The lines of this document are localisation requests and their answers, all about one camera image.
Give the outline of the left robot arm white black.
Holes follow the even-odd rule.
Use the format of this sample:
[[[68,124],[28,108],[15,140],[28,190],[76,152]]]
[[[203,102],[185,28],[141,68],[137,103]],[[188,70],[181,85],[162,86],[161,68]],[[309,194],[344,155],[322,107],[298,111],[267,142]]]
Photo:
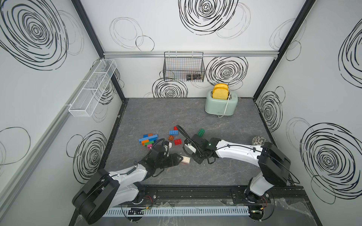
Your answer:
[[[101,219],[111,208],[125,202],[142,202],[142,181],[154,176],[160,169],[174,167],[183,161],[177,153],[169,153],[169,143],[155,144],[132,167],[108,172],[99,169],[76,193],[72,204],[85,221],[91,225]]]

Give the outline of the white lego brick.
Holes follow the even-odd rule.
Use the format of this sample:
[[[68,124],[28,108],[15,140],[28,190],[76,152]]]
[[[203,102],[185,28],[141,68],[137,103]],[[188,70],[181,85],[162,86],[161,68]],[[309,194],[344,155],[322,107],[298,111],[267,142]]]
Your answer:
[[[190,160],[191,160],[190,157],[182,156],[182,158],[183,159],[182,159],[181,163],[190,164]]]

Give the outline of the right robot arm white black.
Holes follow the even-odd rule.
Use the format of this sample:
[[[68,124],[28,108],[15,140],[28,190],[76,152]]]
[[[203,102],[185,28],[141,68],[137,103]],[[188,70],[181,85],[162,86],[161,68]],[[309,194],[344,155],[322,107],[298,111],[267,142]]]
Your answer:
[[[234,159],[259,167],[261,172],[252,178],[244,190],[243,198],[250,203],[261,200],[272,187],[285,187],[288,183],[291,161],[270,142],[263,145],[243,145],[223,139],[206,140],[198,135],[187,138],[183,145],[186,155],[202,163],[210,158]]]

